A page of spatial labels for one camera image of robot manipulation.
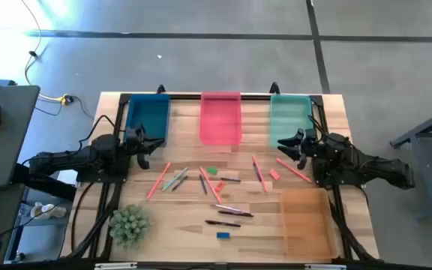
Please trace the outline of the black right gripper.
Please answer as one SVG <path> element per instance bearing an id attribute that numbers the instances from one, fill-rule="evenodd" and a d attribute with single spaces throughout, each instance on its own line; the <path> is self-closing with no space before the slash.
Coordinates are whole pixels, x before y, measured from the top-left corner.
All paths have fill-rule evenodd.
<path id="1" fill-rule="evenodd" d="M 278 149 L 289 158 L 299 158 L 298 169 L 304 169 L 308 158 L 322 158 L 325 154 L 326 144 L 324 142 L 326 134 L 322 132 L 317 139 L 315 129 L 303 130 L 299 128 L 296 134 L 290 138 L 279 139 L 277 142 L 283 146 Z"/>

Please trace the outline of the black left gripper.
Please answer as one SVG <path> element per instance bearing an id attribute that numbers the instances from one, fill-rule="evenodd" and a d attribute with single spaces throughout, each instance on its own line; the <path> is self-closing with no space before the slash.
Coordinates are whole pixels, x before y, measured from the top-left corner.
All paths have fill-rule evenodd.
<path id="1" fill-rule="evenodd" d="M 150 155 L 165 143 L 164 138 L 146 139 L 146 130 L 142 125 L 127 128 L 125 131 L 126 150 L 129 155 L 136 155 L 136 161 L 143 170 L 149 169 L 146 155 Z"/>

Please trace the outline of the pink pencil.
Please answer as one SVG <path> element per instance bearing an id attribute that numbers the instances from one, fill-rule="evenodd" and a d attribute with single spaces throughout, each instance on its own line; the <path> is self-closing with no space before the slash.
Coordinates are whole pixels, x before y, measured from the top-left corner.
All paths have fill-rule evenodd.
<path id="1" fill-rule="evenodd" d="M 276 161 L 279 164 L 281 164 L 283 167 L 287 168 L 288 170 L 290 170 L 291 172 L 293 172 L 294 174 L 296 174 L 301 179 L 304 179 L 306 182 L 312 183 L 312 181 L 306 175 L 302 174 L 301 172 L 299 172 L 298 170 L 294 169 L 293 167 L 291 167 L 287 163 L 283 162 L 280 158 L 276 158 Z"/>
<path id="2" fill-rule="evenodd" d="M 221 198 L 219 197 L 219 195 L 215 191 L 211 181 L 209 180 L 209 177 L 208 177 L 206 171 L 201 166 L 199 167 L 199 171 L 202 173 L 202 177 L 205 179 L 207 185 L 209 186 L 210 191 L 213 193 L 214 198 L 217 200 L 217 203 L 221 204 Z"/>
<path id="3" fill-rule="evenodd" d="M 259 174 L 260 174 L 260 177 L 262 179 L 262 182 L 261 182 L 262 189 L 264 190 L 265 193 L 268 193 L 268 188 L 267 188 L 266 182 L 265 182 L 265 180 L 263 178 L 263 174 L 261 173 L 261 170 L 260 170 L 260 167 L 259 167 L 259 164 L 258 164 L 258 161 L 257 161 L 257 157 L 256 157 L 255 154 L 252 154 L 252 159 L 253 159 L 253 163 L 256 164 L 256 167 L 257 167 L 257 169 L 259 171 Z"/>
<path id="4" fill-rule="evenodd" d="M 152 195 L 154 194 L 154 192 L 156 191 L 156 189 L 158 188 L 158 185 L 160 184 L 160 182 L 162 181 L 163 177 L 165 176 L 165 174 L 167 173 L 167 170 L 170 168 L 171 163 L 168 162 L 165 166 L 165 168 L 163 169 L 162 173 L 159 175 L 157 181 L 154 183 L 154 185 L 152 186 L 151 190 L 149 191 L 147 197 L 146 197 L 146 201 L 150 200 L 152 198 Z"/>

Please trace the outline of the teal pen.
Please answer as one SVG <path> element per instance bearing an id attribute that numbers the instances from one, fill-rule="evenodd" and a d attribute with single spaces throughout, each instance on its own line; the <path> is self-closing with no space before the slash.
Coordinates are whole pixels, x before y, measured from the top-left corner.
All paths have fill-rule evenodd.
<path id="1" fill-rule="evenodd" d="M 173 180 L 169 181 L 163 186 L 162 191 L 166 191 L 171 185 L 173 185 L 178 179 L 180 179 L 188 170 L 188 167 L 185 167 L 183 170 L 181 170 Z"/>

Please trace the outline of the short black pen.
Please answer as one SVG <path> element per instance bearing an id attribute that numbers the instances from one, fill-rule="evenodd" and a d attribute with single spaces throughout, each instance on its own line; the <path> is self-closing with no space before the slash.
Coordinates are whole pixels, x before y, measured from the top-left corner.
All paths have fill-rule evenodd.
<path id="1" fill-rule="evenodd" d="M 184 182 L 185 180 L 188 178 L 188 175 L 184 176 L 179 182 L 178 184 L 172 188 L 172 192 L 175 191 L 176 189 L 178 189 Z"/>

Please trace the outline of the teal translucent plastic bin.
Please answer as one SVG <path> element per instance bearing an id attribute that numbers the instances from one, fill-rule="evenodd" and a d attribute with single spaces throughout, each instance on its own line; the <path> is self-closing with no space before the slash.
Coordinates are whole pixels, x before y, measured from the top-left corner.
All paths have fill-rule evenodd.
<path id="1" fill-rule="evenodd" d="M 312 102 L 304 95 L 277 94 L 270 99 L 270 145 L 278 146 L 278 140 L 294 136 L 298 129 L 313 127 Z"/>

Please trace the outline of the blue plastic bin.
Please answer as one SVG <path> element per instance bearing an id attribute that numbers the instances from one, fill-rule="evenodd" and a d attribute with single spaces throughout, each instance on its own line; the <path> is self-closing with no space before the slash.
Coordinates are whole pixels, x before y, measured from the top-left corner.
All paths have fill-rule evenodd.
<path id="1" fill-rule="evenodd" d="M 170 97 L 167 94 L 132 94 L 125 130 L 142 125 L 150 138 L 164 138 L 167 144 Z"/>

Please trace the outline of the pink translucent plastic bin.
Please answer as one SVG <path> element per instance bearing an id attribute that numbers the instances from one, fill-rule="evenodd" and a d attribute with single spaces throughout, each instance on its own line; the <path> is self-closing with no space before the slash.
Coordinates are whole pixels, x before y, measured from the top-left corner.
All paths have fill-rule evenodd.
<path id="1" fill-rule="evenodd" d="M 242 141 L 240 92 L 201 94 L 199 138 L 204 145 L 238 146 Z"/>

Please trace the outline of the orange translucent plastic bin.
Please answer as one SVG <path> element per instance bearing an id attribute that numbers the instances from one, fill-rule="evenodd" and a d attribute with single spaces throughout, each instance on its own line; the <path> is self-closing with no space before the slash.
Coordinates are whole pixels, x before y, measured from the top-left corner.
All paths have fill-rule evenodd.
<path id="1" fill-rule="evenodd" d="M 295 260 L 339 256 L 329 196 L 323 188 L 285 190 L 280 196 L 283 246 Z"/>

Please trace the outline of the green artificial plant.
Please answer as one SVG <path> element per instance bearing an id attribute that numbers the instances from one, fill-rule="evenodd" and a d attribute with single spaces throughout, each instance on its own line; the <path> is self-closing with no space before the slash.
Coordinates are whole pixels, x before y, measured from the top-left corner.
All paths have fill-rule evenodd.
<path id="1" fill-rule="evenodd" d="M 113 241 L 126 249 L 136 247 L 151 229 L 149 213 L 140 205 L 126 205 L 112 213 L 109 235 Z"/>

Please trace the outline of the plain black pen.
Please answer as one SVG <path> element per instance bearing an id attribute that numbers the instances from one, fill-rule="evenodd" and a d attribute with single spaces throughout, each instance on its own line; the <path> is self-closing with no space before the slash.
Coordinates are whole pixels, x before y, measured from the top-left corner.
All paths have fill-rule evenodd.
<path id="1" fill-rule="evenodd" d="M 246 213 L 246 212 L 220 210 L 218 211 L 218 213 L 222 215 L 235 215 L 235 216 L 248 217 L 248 218 L 254 217 L 251 213 Z"/>

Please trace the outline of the black pen with white print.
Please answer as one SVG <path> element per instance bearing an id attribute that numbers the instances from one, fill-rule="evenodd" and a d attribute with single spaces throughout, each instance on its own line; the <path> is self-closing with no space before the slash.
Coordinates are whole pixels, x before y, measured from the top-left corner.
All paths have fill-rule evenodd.
<path id="1" fill-rule="evenodd" d="M 228 222 L 223 222 L 223 221 L 218 221 L 218 220 L 205 220 L 206 224 L 209 225 L 218 225 L 218 226 L 225 226 L 225 227 L 242 227 L 241 224 L 237 224 L 237 223 L 228 223 Z"/>

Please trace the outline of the beige object on floor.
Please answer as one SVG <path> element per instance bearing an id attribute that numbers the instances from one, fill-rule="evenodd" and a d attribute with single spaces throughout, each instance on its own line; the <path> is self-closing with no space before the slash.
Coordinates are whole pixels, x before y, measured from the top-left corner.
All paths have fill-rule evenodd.
<path id="1" fill-rule="evenodd" d="M 48 220 L 50 218 L 63 218 L 66 213 L 67 210 L 65 207 L 36 202 L 31 208 L 30 217 L 35 220 Z"/>

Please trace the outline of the dark grey desk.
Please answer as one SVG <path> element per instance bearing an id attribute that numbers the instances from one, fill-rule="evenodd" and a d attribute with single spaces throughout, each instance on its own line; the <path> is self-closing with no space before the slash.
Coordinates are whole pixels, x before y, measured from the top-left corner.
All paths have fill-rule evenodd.
<path id="1" fill-rule="evenodd" d="M 0 186 L 9 185 L 41 88 L 0 86 Z"/>

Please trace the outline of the silver bracket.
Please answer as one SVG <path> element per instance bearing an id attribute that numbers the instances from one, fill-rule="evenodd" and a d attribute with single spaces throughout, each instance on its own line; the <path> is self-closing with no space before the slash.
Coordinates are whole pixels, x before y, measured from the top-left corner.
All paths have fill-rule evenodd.
<path id="1" fill-rule="evenodd" d="M 338 264 L 304 264 L 304 270 L 347 270 L 347 266 Z"/>
<path id="2" fill-rule="evenodd" d="M 94 265 L 94 270 L 135 270 L 137 262 L 105 262 Z"/>

